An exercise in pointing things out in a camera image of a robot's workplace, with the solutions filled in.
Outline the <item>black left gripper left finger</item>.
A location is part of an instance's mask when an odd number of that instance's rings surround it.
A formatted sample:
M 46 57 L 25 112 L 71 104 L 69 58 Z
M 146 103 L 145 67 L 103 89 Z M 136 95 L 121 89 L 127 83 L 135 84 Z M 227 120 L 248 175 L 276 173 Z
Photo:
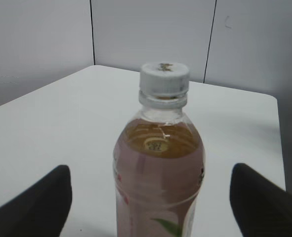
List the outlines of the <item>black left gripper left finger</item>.
M 58 237 L 73 193 L 67 165 L 59 165 L 0 207 L 0 237 Z

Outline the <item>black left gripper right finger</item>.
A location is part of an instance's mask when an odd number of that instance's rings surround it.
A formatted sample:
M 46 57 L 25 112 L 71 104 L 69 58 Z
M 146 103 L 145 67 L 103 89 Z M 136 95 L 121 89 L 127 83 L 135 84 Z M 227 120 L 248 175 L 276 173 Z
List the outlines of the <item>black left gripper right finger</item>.
M 292 237 L 292 195 L 245 163 L 232 169 L 230 205 L 245 237 Z

